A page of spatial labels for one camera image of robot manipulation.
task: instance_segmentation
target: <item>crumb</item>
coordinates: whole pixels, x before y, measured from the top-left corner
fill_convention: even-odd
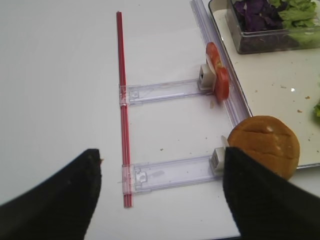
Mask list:
[[[214,108],[214,106],[215,106],[215,103],[214,103],[214,101],[210,101],[210,109],[213,109]]]

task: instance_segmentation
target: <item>white table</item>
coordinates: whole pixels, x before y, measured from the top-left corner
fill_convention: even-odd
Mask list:
[[[99,148],[105,159],[102,189],[86,239],[238,235],[221,182],[140,195],[133,208],[123,208],[116,11],[123,13],[129,84],[197,76],[202,53],[188,53],[186,62],[167,64],[163,71],[158,63],[167,59],[161,49],[154,50],[154,69],[134,48],[147,35],[193,36],[197,25],[188,0],[0,2],[0,204],[41,183],[85,149]],[[196,153],[203,145],[193,147]],[[178,157],[181,150],[166,154]],[[319,173],[301,170],[292,182],[320,196]]]

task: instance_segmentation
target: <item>white surface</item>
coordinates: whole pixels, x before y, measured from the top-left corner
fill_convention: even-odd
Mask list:
[[[198,45],[193,46],[196,44],[190,41],[185,46],[183,39],[197,31],[188,0],[0,2],[0,204],[39,184],[85,149],[99,148],[105,159],[102,190],[86,239],[200,240],[238,234],[220,182],[140,195],[134,199],[132,209],[123,208],[118,183],[122,178],[118,10],[123,13],[129,84],[198,75],[196,65],[204,61],[202,54],[188,51],[190,46],[193,49]],[[175,45],[177,48],[172,48],[171,39],[166,38],[162,47],[150,43],[148,52],[135,49],[142,36],[164,34],[178,38],[178,33],[182,41],[181,46]],[[177,115],[177,109],[188,101],[191,98],[180,99],[166,111]],[[205,108],[212,114],[217,110],[210,109],[209,99],[197,101],[203,103],[199,113]],[[191,121],[199,116],[187,117]],[[201,121],[199,125],[214,124]],[[166,131],[171,133],[171,122],[161,124],[167,125]],[[165,142],[168,136],[155,131],[156,141],[162,146],[156,145],[153,156],[162,159],[182,157],[182,152],[203,154],[214,143],[213,135],[204,130],[196,136],[190,136],[189,131],[180,139],[185,142],[174,147]],[[153,146],[153,141],[146,141],[143,147]],[[319,180],[317,169],[301,171],[293,177],[297,184],[318,195]]]
[[[224,45],[254,116],[274,116],[293,130],[300,142],[299,165],[320,163],[320,48],[238,54],[225,18],[213,13]]]

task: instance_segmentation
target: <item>bread bun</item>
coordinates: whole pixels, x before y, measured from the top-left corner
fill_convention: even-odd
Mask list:
[[[297,169],[297,136],[275,117],[253,116],[243,120],[231,131],[228,143],[284,179],[291,178]]]

